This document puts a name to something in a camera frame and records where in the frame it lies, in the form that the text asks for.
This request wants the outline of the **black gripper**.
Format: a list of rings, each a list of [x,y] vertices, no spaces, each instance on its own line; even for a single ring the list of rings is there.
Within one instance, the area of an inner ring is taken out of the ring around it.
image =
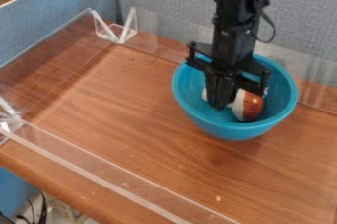
[[[192,42],[188,45],[187,65],[206,75],[207,100],[211,107],[223,110],[232,102],[239,89],[263,96],[268,90],[272,70],[254,54],[234,65],[211,57],[211,45]]]

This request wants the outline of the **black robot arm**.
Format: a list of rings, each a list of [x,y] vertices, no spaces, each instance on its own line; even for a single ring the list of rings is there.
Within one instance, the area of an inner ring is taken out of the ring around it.
[[[270,17],[264,8],[271,0],[215,0],[212,43],[192,42],[187,65],[206,76],[206,96],[211,107],[222,110],[240,90],[263,95],[272,71],[255,59],[260,41],[260,21]]]

